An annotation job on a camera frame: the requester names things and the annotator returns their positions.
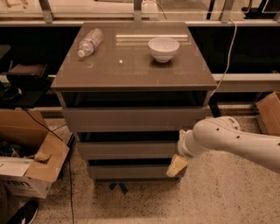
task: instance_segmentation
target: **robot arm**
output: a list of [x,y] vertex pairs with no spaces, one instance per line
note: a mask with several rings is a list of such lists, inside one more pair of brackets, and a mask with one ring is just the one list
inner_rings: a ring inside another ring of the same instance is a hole
[[231,152],[280,173],[280,137],[240,131],[238,122],[228,116],[197,122],[193,130],[180,131],[178,155],[173,157],[168,176],[175,176],[187,164],[209,150]]

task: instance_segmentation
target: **white bowl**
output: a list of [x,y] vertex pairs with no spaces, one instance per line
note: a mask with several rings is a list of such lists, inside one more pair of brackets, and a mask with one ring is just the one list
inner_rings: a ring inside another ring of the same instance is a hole
[[152,57],[161,63],[172,59],[179,49],[179,42],[173,38],[153,38],[148,46]]

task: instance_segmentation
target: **dresser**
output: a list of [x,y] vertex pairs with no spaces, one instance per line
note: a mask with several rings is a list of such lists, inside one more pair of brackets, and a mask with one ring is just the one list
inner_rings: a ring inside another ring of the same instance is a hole
[[[80,59],[79,42],[99,28],[104,40]],[[167,63],[156,62],[148,41],[166,36],[180,48]],[[179,130],[206,117],[216,82],[185,23],[85,23],[52,89],[80,157],[94,181],[179,181],[166,176]]]

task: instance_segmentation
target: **cardboard box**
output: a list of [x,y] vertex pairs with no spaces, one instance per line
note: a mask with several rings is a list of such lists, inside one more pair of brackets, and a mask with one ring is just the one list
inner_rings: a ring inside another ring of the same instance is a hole
[[42,126],[46,122],[38,111],[28,113],[0,110],[0,141],[38,149],[34,159],[0,157],[0,180],[15,195],[45,199],[60,174],[69,148]]
[[256,106],[267,133],[280,137],[280,92],[267,95]]

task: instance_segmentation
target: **shoe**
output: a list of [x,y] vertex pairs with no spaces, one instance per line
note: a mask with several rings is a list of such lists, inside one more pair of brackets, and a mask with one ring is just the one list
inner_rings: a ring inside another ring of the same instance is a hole
[[38,202],[33,199],[18,209],[17,213],[11,217],[7,224],[31,224],[35,219],[39,209]]

